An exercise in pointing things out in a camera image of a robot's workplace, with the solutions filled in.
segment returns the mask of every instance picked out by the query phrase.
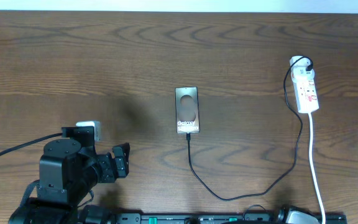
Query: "white power strip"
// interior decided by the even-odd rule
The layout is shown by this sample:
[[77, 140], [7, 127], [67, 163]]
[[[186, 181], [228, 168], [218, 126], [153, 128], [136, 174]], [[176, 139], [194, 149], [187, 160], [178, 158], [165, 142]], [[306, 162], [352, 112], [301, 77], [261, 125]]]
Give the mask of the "white power strip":
[[302, 58], [302, 56], [294, 56], [290, 60], [291, 64], [291, 79], [293, 87], [295, 89], [296, 105], [299, 113], [307, 113], [309, 115], [310, 122], [310, 142], [309, 142], [309, 163], [311, 176], [313, 178], [314, 189], [316, 190], [316, 196], [321, 211], [322, 224], [326, 223], [326, 214], [324, 211], [323, 199], [321, 199], [320, 190], [317, 183], [316, 171], [313, 164], [313, 120], [311, 112], [317, 110], [318, 100], [316, 86], [314, 85], [314, 70], [308, 71], [312, 62], [308, 58]]
[[[290, 60], [292, 65], [301, 56], [294, 56]], [[291, 79], [295, 89], [296, 105], [299, 113], [311, 113], [319, 108], [316, 87], [314, 85], [314, 70], [306, 71], [310, 60], [303, 58], [291, 68]]]

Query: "wooden tabletop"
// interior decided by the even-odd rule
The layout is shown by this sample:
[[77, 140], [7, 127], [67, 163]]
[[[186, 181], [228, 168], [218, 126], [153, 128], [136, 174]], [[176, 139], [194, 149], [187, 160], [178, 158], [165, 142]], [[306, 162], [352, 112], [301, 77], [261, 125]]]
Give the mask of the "wooden tabletop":
[[[358, 223], [358, 15], [0, 11], [0, 151], [98, 120], [96, 151], [129, 142], [131, 155], [126, 179], [94, 187], [96, 205], [232, 213], [290, 203], [319, 212], [307, 115], [293, 172], [268, 194], [233, 202], [195, 179], [175, 131], [174, 89], [197, 86], [196, 171], [222, 197], [264, 191], [293, 162], [300, 124], [282, 84], [293, 55], [314, 61], [325, 209]], [[39, 178], [47, 142], [0, 157], [0, 223]]]

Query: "white background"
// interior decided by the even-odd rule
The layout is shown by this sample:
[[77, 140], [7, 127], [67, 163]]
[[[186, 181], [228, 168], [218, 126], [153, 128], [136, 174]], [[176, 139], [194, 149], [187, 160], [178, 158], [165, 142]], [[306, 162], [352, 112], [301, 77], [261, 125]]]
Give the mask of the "white background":
[[0, 0], [0, 10], [358, 13], [358, 0]]

